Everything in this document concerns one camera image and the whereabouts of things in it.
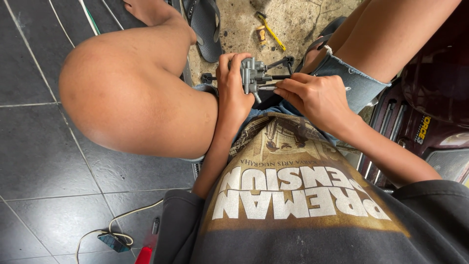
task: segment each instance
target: maroon motorcycle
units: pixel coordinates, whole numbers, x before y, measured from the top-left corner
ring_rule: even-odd
[[[370,126],[424,159],[443,179],[469,185],[469,0],[464,0],[385,89]],[[365,156],[357,167],[393,191]]]

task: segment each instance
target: leg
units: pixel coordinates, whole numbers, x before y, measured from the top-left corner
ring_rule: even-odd
[[[334,55],[378,81],[387,83],[418,52],[450,16],[460,0],[371,0],[363,8],[355,26],[344,41],[347,19],[328,44]],[[312,72],[325,56],[325,50],[302,72]]]
[[[210,146],[217,99],[179,79],[196,37],[163,0],[126,0],[146,23],[96,36],[67,57],[61,100],[76,126],[106,148],[197,158]]]

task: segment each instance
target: wooden handle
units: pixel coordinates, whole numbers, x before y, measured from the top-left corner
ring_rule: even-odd
[[[265,45],[267,40],[265,39],[265,26],[259,26],[256,28],[256,35],[259,39],[259,44]]]

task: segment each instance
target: green wire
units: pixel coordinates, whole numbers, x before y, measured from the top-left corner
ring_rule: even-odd
[[[86,12],[88,12],[88,15],[90,16],[91,18],[91,21],[93,22],[93,25],[94,25],[94,29],[96,29],[96,33],[98,33],[98,35],[101,35],[101,33],[99,33],[99,29],[98,29],[98,26],[96,25],[96,23],[94,22],[94,19],[93,17],[91,16],[91,13],[88,11],[87,7],[86,8]]]

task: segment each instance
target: red object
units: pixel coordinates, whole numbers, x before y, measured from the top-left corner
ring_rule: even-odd
[[[149,247],[144,247],[140,250],[135,264],[150,264],[152,249]]]

